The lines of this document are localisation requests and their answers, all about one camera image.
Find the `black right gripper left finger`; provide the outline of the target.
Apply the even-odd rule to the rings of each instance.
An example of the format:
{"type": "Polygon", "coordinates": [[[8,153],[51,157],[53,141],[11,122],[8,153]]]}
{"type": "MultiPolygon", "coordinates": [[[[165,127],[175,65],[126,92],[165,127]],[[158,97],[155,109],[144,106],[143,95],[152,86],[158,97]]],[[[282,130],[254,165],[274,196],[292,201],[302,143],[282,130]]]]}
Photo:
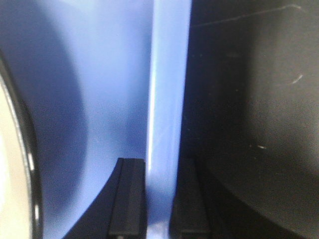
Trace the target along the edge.
{"type": "Polygon", "coordinates": [[[119,158],[107,183],[65,238],[146,238],[145,170],[143,159],[119,158]]]}

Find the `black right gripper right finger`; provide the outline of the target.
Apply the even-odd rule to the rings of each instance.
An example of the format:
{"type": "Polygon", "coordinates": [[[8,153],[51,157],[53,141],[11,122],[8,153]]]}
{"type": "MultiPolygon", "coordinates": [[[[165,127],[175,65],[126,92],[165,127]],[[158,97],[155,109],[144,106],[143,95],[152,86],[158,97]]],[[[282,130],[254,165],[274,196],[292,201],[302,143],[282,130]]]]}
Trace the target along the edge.
{"type": "Polygon", "coordinates": [[[297,239],[230,193],[193,159],[181,158],[169,222],[172,239],[297,239]]]}

